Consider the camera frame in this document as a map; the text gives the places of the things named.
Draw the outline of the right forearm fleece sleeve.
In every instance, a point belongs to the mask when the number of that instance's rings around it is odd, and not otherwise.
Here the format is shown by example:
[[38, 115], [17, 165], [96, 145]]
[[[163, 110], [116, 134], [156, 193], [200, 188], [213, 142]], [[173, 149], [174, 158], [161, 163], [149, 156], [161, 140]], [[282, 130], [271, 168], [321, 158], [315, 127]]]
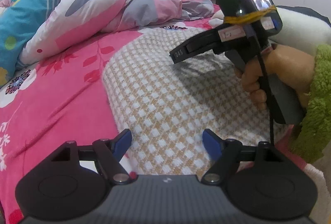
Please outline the right forearm fleece sleeve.
[[307, 114], [301, 133], [290, 150], [301, 157], [303, 169], [318, 187], [318, 200], [310, 213], [316, 223], [330, 223], [330, 46], [319, 45], [315, 55]]

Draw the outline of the right hand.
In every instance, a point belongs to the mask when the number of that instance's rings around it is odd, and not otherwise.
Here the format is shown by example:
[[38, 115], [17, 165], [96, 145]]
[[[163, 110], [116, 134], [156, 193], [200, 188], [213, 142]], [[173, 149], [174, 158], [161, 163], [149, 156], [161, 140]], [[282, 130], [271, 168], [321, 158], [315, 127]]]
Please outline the right hand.
[[[309, 103], [310, 85], [314, 77], [315, 59], [301, 50], [277, 44], [274, 50], [263, 55], [268, 75], [275, 74], [283, 83], [295, 90], [300, 104], [306, 108]], [[260, 64], [256, 58], [246, 64], [245, 71], [234, 69], [241, 79], [244, 91], [249, 93], [252, 103], [259, 109], [266, 109], [267, 96], [258, 83], [262, 76]]]

